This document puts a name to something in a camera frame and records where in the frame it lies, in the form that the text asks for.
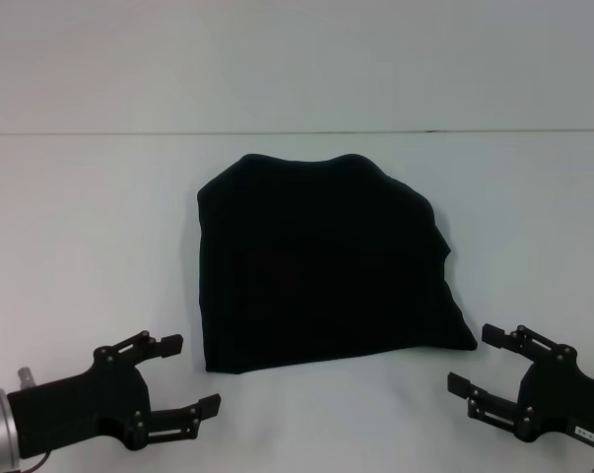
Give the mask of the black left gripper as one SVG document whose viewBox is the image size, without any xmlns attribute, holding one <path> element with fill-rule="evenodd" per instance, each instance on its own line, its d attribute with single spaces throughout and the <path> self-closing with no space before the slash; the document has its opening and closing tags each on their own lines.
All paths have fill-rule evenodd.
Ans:
<svg viewBox="0 0 594 473">
<path fill-rule="evenodd" d="M 136 366 L 182 351 L 180 334 L 156 339 L 142 331 L 95 353 L 81 374 L 8 395 L 22 459 L 95 437 L 118 439 L 136 451 L 149 444 L 197 439 L 215 418 L 222 397 L 213 394 L 178 409 L 150 411 L 147 384 Z"/>
</svg>

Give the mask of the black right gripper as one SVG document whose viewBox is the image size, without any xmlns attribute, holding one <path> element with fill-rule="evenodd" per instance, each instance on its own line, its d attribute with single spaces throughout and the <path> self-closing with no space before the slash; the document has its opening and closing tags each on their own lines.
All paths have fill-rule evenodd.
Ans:
<svg viewBox="0 0 594 473">
<path fill-rule="evenodd" d="M 570 346 L 553 342 L 524 325 L 506 332 L 487 323 L 482 328 L 482 341 L 518 354 L 533 365 L 520 382 L 517 404 L 450 372 L 447 390 L 466 400 L 469 418 L 525 442 L 560 433 L 594 443 L 594 379 L 572 360 Z"/>
</svg>

